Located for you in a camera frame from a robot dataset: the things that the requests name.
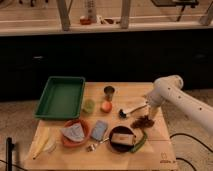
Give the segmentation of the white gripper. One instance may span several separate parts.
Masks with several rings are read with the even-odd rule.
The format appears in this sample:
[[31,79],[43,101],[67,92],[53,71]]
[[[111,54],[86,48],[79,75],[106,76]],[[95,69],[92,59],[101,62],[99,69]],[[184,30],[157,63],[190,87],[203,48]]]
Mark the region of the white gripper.
[[155,88],[146,94],[146,99],[148,104],[151,106],[148,108],[148,119],[153,120],[159,111],[158,107],[164,103],[165,99]]

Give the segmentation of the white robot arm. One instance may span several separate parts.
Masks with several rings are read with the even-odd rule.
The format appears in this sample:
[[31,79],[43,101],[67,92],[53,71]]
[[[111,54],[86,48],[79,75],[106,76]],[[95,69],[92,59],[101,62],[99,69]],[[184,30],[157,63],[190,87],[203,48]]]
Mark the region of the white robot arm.
[[156,79],[146,95],[149,106],[160,107],[168,100],[213,135],[213,107],[186,94],[182,87],[183,79],[179,75]]

